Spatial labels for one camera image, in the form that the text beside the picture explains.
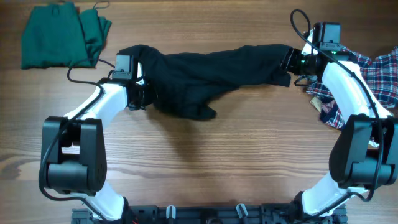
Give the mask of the black polo shirt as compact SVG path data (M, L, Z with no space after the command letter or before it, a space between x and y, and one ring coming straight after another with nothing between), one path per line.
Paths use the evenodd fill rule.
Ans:
M163 54L148 45L120 50L132 55L151 82L159 111L193 120L209 120L216 111L209 102L247 85L288 87L290 75L281 67L291 47L282 44L245 45L209 54Z

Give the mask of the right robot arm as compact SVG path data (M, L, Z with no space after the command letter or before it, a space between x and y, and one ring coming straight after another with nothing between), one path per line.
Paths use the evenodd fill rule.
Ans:
M397 179L397 118L378 102L358 63L342 50L340 31L335 22L309 26L299 35L305 48L290 50L282 64L295 75L322 82L344 120L328 173L296 195L289 208L292 220L329 217L353 197L369 202L377 188Z

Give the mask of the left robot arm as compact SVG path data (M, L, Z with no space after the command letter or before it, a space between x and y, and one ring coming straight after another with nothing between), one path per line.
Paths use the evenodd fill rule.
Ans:
M106 181L104 129L125 108L143 110L155 94L133 55L117 54L95 92L65 116L43 123L39 189L50 200L79 200L94 223L137 223L128 201Z

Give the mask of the brown paper tag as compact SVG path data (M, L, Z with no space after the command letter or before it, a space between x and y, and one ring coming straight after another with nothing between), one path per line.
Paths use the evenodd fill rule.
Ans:
M311 100L310 100L310 104L319 112L322 112L322 102L319 98L317 98L316 96L314 96Z

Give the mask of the red blue plaid shirt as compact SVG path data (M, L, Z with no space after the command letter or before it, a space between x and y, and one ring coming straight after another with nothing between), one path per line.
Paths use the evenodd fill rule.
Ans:
M354 52L347 47L342 50L349 52L361 69L364 81L370 87L373 95L385 108L397 106L397 46L385 55L369 58L360 53ZM345 121L341 111L332 97L329 89L321 82L309 85L305 92L318 98L320 101L319 120L326 125L342 130Z

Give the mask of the folded green garment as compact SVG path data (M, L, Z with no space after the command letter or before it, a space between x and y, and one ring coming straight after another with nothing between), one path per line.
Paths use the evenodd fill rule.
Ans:
M79 12L72 2L36 6L21 39L21 69L94 68L112 22L96 8Z

